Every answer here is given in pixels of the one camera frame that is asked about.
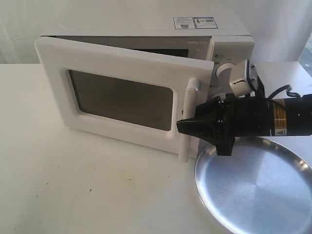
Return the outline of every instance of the white table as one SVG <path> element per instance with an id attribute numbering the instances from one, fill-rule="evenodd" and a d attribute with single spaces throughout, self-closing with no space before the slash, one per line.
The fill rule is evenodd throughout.
<path id="1" fill-rule="evenodd" d="M 298 63 L 257 68 L 268 93 L 312 93 Z M 64 127 L 40 64 L 0 65 L 0 106 L 0 233 L 229 233 L 201 205 L 194 160 Z M 311 137 L 275 141 L 312 164 Z"/>

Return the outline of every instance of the white microwave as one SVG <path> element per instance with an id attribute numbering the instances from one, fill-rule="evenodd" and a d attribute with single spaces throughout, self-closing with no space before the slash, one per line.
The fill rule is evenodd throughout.
<path id="1" fill-rule="evenodd" d="M 231 92 L 254 42 L 218 0 L 93 0 L 74 2 L 35 47 L 66 126 L 187 161 L 199 140 L 176 122 Z"/>

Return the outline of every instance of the open microwave door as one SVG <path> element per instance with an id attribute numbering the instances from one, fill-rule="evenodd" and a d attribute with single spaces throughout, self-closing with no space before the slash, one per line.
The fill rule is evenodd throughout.
<path id="1" fill-rule="evenodd" d="M 51 37 L 35 47 L 66 126 L 196 156 L 176 121 L 206 101 L 213 62 Z"/>

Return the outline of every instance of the white wall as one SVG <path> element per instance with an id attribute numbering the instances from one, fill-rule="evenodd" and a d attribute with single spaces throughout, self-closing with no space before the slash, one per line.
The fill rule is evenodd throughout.
<path id="1" fill-rule="evenodd" d="M 35 39 L 71 1 L 0 0 L 0 63 L 39 62 Z M 312 31 L 312 0 L 224 1 L 251 32 L 254 60 L 298 60 Z"/>

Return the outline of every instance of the silver metal tray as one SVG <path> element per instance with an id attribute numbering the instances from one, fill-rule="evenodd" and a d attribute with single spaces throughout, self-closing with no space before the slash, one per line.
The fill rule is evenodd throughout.
<path id="1" fill-rule="evenodd" d="M 209 144 L 195 181 L 203 204 L 235 234 L 312 234 L 312 169 L 275 142 L 237 138 L 232 156 Z"/>

